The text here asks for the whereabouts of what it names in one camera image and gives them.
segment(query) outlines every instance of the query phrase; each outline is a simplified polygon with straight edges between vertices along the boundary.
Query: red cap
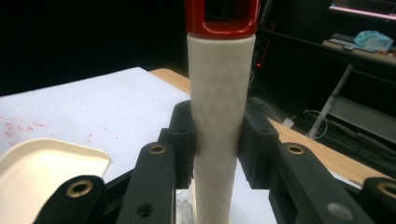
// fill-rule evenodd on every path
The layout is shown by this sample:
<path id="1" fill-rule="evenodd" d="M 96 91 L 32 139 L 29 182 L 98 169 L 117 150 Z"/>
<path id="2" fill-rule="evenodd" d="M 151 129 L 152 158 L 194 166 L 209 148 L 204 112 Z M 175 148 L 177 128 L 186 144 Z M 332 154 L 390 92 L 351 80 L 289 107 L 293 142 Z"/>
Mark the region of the red cap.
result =
<path id="1" fill-rule="evenodd" d="M 236 39 L 254 35 L 260 0 L 236 0 L 235 16 L 229 21 L 205 21 L 205 0 L 185 0 L 187 32 L 206 38 Z"/>

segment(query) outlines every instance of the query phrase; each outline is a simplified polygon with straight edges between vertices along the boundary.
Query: wooden table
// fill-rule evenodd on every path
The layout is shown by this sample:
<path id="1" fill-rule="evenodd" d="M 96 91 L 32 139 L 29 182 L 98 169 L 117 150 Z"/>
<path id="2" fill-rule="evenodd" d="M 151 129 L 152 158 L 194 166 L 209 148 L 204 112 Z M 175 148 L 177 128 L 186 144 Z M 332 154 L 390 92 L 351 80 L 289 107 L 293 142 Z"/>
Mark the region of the wooden table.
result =
<path id="1" fill-rule="evenodd" d="M 180 74 L 169 69 L 157 69 L 150 71 L 150 73 L 190 94 L 190 81 Z M 282 124 L 273 120 L 271 120 L 271 122 L 279 132 L 279 140 L 281 142 L 294 142 L 310 148 L 329 170 L 343 176 L 344 178 L 362 185 L 364 179 L 368 177 L 388 177 L 364 164 L 336 152 L 331 148 L 325 147 L 322 144 L 295 132 L 294 130 L 289 129 Z"/>

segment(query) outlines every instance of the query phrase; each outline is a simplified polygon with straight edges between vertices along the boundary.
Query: white tray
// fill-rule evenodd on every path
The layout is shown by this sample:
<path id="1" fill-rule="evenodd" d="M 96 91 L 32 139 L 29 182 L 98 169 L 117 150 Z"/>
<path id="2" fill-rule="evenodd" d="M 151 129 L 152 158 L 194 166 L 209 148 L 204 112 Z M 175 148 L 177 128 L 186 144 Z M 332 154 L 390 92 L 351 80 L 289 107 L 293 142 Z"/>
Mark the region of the white tray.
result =
<path id="1" fill-rule="evenodd" d="M 33 223 L 62 183 L 78 175 L 103 176 L 106 153 L 54 139 L 22 142 L 0 158 L 0 223 Z"/>

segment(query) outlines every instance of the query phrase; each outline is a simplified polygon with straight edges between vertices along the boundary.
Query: white cylinder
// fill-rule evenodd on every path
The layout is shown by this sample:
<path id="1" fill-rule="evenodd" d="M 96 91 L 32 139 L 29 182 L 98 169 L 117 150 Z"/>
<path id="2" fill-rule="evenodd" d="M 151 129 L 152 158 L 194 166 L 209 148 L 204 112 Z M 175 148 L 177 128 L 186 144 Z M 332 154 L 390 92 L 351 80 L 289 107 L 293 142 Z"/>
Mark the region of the white cylinder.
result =
<path id="1" fill-rule="evenodd" d="M 229 223 L 255 38 L 217 40 L 187 35 L 196 128 L 196 224 Z"/>

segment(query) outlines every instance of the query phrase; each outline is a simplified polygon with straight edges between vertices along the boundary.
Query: white table surface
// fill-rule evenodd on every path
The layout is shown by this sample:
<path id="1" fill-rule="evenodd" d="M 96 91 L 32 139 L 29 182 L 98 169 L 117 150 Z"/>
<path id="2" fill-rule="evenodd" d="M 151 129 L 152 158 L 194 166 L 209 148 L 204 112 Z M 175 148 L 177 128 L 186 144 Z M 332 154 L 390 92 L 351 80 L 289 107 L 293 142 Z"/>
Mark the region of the white table surface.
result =
<path id="1" fill-rule="evenodd" d="M 169 126 L 183 91 L 141 68 L 0 97 L 0 154 L 34 138 L 55 138 L 106 152 L 106 182 L 135 166 L 139 151 Z M 250 189 L 238 162 L 230 219 L 276 223 L 267 190 Z"/>

